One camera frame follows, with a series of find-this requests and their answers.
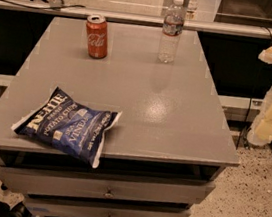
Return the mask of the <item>red coke can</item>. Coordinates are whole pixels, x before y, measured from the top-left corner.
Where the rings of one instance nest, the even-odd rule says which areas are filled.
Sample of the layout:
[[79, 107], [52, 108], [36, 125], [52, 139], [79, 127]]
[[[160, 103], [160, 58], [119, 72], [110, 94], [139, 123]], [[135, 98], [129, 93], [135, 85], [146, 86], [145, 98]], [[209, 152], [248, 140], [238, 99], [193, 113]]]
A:
[[92, 58], [102, 59], [107, 56], [107, 24], [105, 17], [100, 14], [87, 17], [87, 46], [88, 54]]

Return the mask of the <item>blue potato chip bag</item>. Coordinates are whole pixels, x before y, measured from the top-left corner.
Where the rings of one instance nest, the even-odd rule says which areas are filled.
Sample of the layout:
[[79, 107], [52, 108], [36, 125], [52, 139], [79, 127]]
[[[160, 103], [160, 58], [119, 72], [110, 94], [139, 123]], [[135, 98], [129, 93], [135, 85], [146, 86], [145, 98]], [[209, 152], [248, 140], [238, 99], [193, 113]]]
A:
[[46, 143], [97, 168], [105, 132], [120, 116], [121, 112], [93, 110], [79, 104], [56, 87], [42, 107], [21, 118], [11, 128], [19, 136], [26, 135]]

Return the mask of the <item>clear plastic water bottle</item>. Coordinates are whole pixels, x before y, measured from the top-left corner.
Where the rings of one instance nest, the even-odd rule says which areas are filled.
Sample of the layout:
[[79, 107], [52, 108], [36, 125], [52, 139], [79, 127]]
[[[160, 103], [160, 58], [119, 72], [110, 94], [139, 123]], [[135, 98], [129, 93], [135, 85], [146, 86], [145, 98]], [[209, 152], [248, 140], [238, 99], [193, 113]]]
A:
[[184, 0], [173, 0], [163, 20], [160, 49], [157, 56], [162, 63], [171, 63], [176, 57], [185, 15]]

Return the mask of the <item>grey drawer cabinet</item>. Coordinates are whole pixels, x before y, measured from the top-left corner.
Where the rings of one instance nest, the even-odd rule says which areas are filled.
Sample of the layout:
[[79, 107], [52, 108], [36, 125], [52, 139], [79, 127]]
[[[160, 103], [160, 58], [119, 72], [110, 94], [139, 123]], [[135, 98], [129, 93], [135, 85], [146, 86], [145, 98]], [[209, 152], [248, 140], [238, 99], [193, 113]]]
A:
[[[183, 32], [177, 56], [162, 64], [156, 27], [111, 24], [106, 58], [87, 53], [82, 20], [55, 18], [0, 98], [0, 167], [215, 182], [239, 160], [199, 37]], [[121, 112], [92, 168], [19, 136], [12, 125], [37, 110], [56, 87], [93, 110]], [[23, 194], [26, 199], [115, 204], [193, 204]]]

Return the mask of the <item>middle grey drawer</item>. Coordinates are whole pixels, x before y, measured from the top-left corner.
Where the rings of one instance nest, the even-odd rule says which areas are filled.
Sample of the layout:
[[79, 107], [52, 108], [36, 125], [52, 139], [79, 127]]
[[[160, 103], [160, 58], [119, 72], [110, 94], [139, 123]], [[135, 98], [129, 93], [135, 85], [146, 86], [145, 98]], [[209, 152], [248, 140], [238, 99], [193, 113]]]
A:
[[191, 212], [172, 205], [115, 204], [101, 201], [26, 199], [30, 212], [42, 217], [188, 217]]

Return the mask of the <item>top grey drawer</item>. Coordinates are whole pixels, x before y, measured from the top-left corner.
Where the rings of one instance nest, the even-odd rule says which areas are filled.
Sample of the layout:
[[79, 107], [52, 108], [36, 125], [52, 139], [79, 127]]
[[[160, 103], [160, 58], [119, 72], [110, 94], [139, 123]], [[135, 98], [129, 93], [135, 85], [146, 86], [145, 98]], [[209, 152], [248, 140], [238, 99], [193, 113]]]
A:
[[215, 189], [213, 182], [0, 167], [10, 191], [23, 194], [94, 199], [200, 203]]

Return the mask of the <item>black shoe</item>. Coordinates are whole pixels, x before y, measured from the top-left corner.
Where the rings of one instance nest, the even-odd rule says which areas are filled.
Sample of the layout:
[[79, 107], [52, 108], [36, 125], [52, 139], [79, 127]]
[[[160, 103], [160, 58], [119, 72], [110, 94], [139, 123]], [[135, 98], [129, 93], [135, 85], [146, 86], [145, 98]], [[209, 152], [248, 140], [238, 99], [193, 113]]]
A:
[[31, 214], [24, 204], [20, 202], [9, 211], [9, 217], [31, 217]]

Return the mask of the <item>grey metal rail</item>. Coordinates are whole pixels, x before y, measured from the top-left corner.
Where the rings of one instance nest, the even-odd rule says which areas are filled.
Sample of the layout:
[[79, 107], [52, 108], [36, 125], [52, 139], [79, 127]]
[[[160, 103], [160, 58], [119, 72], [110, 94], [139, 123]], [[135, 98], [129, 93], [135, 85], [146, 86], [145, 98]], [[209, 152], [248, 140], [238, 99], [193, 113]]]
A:
[[[88, 15], [104, 15], [108, 21], [113, 23], [127, 23], [142, 26], [156, 26], [161, 27], [163, 24], [163, 17], [143, 15], [143, 14], [128, 14], [107, 10], [96, 10], [93, 8], [77, 6], [62, 6], [50, 7], [47, 4], [40, 4], [29, 1], [15, 1], [15, 0], [0, 0], [0, 9], [13, 10], [13, 11], [28, 11], [70, 18], [84, 19]], [[249, 36], [263, 39], [272, 39], [272, 29], [264, 26], [250, 26], [250, 25], [235, 25], [221, 22], [207, 22], [207, 21], [193, 21], [186, 20], [184, 23], [185, 30], [199, 31], [199, 32], [213, 32], [234, 36]]]

